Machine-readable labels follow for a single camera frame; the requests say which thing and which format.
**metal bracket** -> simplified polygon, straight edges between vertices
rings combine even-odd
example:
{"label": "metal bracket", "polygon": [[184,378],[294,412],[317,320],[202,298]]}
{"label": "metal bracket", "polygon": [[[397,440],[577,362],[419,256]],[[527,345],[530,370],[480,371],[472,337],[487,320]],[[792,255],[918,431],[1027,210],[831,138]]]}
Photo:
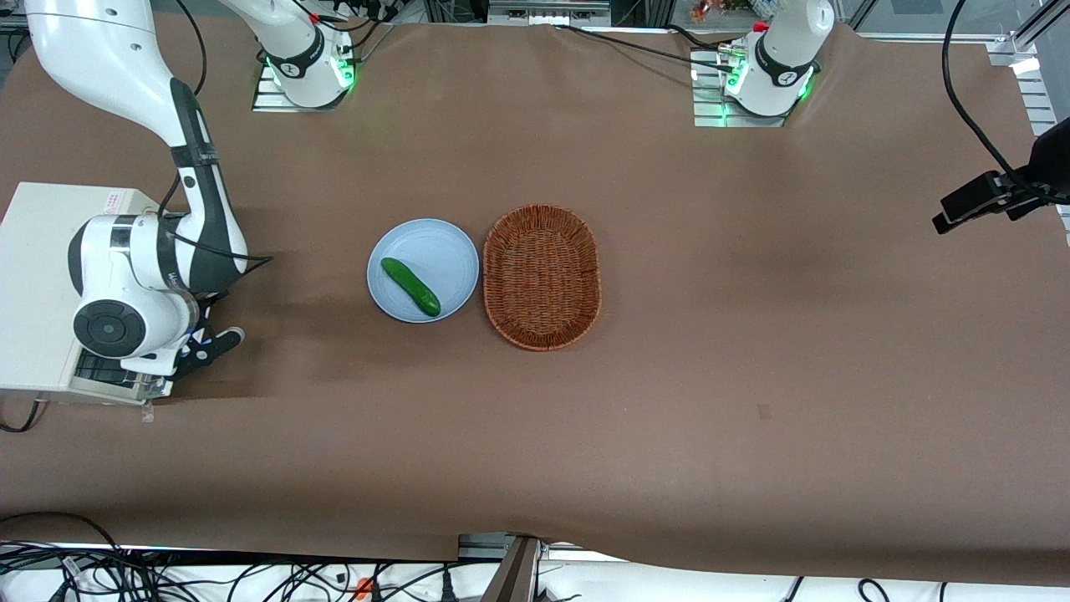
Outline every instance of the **metal bracket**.
{"label": "metal bracket", "polygon": [[1070,11],[1070,0],[1048,0],[1035,13],[1029,15],[1022,27],[1011,35],[1014,47],[1027,50],[1037,37]]}
{"label": "metal bracket", "polygon": [[542,547],[542,542],[532,537],[514,540],[479,602],[532,602]]}
{"label": "metal bracket", "polygon": [[[742,57],[746,49],[738,44],[721,44],[721,50],[692,50],[691,60],[733,64],[731,57]],[[724,94],[725,75],[701,64],[691,68],[691,94],[697,127],[783,127],[784,117],[754,114]]]}
{"label": "metal bracket", "polygon": [[334,109],[333,106],[309,108],[290,102],[275,80],[275,72],[266,63],[260,65],[260,81],[253,94],[253,110],[256,112],[320,112]]}

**label sticker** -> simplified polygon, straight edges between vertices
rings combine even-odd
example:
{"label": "label sticker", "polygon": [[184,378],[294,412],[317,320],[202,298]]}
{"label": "label sticker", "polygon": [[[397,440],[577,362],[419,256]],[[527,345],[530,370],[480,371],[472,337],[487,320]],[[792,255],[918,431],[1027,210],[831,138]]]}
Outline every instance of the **label sticker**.
{"label": "label sticker", "polygon": [[104,203],[105,215],[117,215],[119,213],[119,202],[122,200],[122,192],[114,190],[108,195],[107,202]]}

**light blue plate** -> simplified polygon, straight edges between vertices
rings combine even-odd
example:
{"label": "light blue plate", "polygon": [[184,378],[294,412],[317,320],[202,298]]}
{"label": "light blue plate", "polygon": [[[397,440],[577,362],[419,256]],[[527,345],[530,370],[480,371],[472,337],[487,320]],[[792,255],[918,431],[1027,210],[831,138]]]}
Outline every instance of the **light blue plate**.
{"label": "light blue plate", "polygon": [[[386,275],[380,264],[393,257],[412,269],[439,297],[442,313],[419,311],[415,300]],[[384,312],[401,322],[433,323],[461,309],[479,280],[479,253],[472,238],[449,221],[425,217],[386,232],[368,259],[368,290]]]}

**cucumber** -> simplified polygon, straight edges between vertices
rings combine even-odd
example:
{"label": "cucumber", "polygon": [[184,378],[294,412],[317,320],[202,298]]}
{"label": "cucumber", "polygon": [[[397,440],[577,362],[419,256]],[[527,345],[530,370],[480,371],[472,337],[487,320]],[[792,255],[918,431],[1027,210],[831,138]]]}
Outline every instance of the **cucumber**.
{"label": "cucumber", "polygon": [[439,297],[431,292],[431,289],[426,283],[416,277],[416,274],[412,273],[409,265],[393,257],[383,257],[379,264],[383,266],[383,271],[386,272],[386,275],[391,276],[391,279],[398,282],[401,290],[404,290],[409,293],[409,296],[412,296],[421,312],[432,319],[442,313]]}

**wicker basket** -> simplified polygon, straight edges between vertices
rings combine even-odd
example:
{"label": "wicker basket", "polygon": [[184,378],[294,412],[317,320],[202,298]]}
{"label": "wicker basket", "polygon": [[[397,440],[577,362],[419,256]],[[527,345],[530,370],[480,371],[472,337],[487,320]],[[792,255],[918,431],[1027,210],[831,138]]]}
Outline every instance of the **wicker basket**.
{"label": "wicker basket", "polygon": [[601,310],[594,234],[560,206],[529,204],[499,219],[483,265],[487,315],[518,348],[549,352],[575,343]]}

